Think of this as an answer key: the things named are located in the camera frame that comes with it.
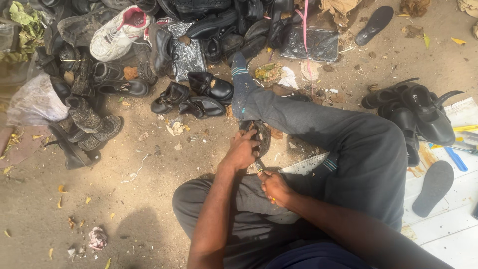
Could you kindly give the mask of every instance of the trousers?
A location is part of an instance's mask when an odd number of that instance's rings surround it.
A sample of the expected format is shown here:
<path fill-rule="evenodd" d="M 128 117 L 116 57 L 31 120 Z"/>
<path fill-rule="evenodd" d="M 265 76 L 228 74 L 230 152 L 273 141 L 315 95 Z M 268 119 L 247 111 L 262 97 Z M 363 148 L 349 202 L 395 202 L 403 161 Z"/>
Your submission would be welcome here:
<path fill-rule="evenodd" d="M 283 174 L 293 190 L 401 229 L 407 152 L 397 125 L 372 113 L 293 101 L 262 88 L 248 97 L 244 117 L 330 151 L 309 175 Z M 189 238 L 212 183 L 192 179 L 174 192 L 173 211 Z M 257 176 L 235 179 L 229 215 L 227 269 L 264 268 L 285 251 L 331 240 L 304 219 L 281 223 L 293 213 L 269 202 Z"/>

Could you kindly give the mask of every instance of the sandy ground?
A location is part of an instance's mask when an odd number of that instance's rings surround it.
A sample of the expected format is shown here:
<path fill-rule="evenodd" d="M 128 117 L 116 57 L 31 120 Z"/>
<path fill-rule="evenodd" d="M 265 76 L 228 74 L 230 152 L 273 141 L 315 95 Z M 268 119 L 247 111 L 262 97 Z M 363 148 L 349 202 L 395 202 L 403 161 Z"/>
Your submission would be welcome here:
<path fill-rule="evenodd" d="M 362 9 L 358 18 L 370 17 L 381 4 L 397 10 L 399 1 L 374 3 Z M 478 42 L 470 32 L 475 23 L 475 18 L 457 10 L 456 1 L 433 1 L 423 18 L 394 17 L 369 44 L 342 53 L 342 60 L 332 64 L 334 72 L 319 70 L 319 83 L 304 78 L 298 60 L 274 55 L 272 61 L 290 67 L 302 89 L 315 83 L 317 89 L 334 88 L 345 93 L 346 102 L 334 104 L 344 109 L 366 111 L 359 104 L 368 93 L 368 85 L 386 87 L 413 77 L 420 77 L 420 83 L 438 96 L 450 90 L 465 92 L 446 105 L 468 96 L 477 100 Z M 316 18 L 309 24 L 321 26 Z M 365 24 L 357 19 L 341 38 L 355 36 Z M 405 38 L 401 29 L 407 25 L 424 27 L 431 39 L 429 50 L 422 39 Z M 467 43 L 457 45 L 451 37 Z M 369 57 L 372 51 L 376 58 Z M 269 56 L 264 49 L 253 59 L 251 73 L 258 65 L 267 63 Z M 360 70 L 354 69 L 357 64 Z M 230 80 L 225 64 L 216 65 L 212 73 Z M 11 235 L 0 235 L 0 268 L 103 268 L 108 258 L 113 269 L 186 268 L 190 240 L 173 214 L 173 192 L 189 179 L 215 172 L 228 149 L 229 137 L 237 130 L 237 121 L 226 117 L 197 120 L 189 115 L 183 122 L 191 131 L 173 137 L 167 132 L 166 123 L 150 111 L 150 103 L 168 83 L 168 79 L 159 79 L 152 94 L 143 99 L 125 97 L 131 106 L 117 103 L 118 97 L 106 100 L 104 113 L 124 117 L 125 125 L 99 151 L 93 167 L 67 171 L 62 150 L 49 146 L 16 165 L 9 176 L 0 175 L 0 228 Z M 177 112 L 167 115 L 169 119 L 177 116 Z M 139 142 L 144 132 L 149 137 Z M 198 139 L 188 142 L 188 137 L 194 135 Z M 293 139 L 297 148 L 290 149 L 290 139 L 272 139 L 271 149 L 263 158 L 267 166 L 285 167 L 315 154 L 315 146 L 297 139 Z M 174 149 L 178 143 L 182 150 Z M 154 154 L 155 146 L 161 150 L 158 156 Z M 147 154 L 138 177 L 121 183 L 131 179 L 129 175 L 141 167 Z M 65 185 L 68 191 L 63 193 L 62 208 L 57 208 L 59 185 Z M 85 204 L 87 197 L 91 201 Z M 68 217 L 76 222 L 73 230 L 67 223 Z M 79 227 L 82 220 L 85 224 Z M 68 259 L 67 249 L 71 245 L 86 246 L 88 232 L 95 226 L 105 229 L 108 245 L 94 253 L 87 247 L 85 257 Z M 48 257 L 51 248 L 53 260 Z"/>

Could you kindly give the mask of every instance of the black insole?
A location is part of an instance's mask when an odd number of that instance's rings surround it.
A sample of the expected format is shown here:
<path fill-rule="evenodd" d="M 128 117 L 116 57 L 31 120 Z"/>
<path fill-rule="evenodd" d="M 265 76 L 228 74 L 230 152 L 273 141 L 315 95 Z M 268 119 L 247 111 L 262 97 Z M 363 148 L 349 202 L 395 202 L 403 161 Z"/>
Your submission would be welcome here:
<path fill-rule="evenodd" d="M 453 168 L 445 161 L 432 164 L 425 175 L 423 188 L 412 210 L 422 218 L 427 217 L 436 204 L 445 196 L 453 184 Z"/>
<path fill-rule="evenodd" d="M 379 7 L 370 18 L 369 22 L 355 37 L 355 43 L 359 46 L 366 45 L 374 36 L 382 31 L 393 18 L 393 8 L 388 6 Z"/>

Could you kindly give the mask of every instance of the white sneaker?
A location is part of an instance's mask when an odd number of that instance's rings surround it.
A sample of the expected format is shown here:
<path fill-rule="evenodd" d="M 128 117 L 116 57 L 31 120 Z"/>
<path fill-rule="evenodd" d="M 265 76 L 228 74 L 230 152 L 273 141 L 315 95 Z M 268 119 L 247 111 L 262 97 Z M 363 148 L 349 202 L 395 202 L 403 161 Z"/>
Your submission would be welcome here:
<path fill-rule="evenodd" d="M 91 55 L 100 61 L 111 61 L 124 56 L 135 40 L 143 37 L 152 21 L 134 5 L 121 13 L 95 32 L 90 44 Z"/>

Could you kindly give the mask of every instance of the sock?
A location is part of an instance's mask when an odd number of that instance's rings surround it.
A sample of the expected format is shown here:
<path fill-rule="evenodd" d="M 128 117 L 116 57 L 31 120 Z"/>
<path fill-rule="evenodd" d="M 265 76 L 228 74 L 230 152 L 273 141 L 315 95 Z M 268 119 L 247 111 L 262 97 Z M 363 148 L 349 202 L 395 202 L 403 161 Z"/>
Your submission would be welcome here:
<path fill-rule="evenodd" d="M 247 97 L 257 89 L 257 85 L 247 71 L 247 62 L 241 52 L 236 52 L 233 55 L 231 74 L 234 85 L 232 115 L 238 119 L 244 119 Z"/>

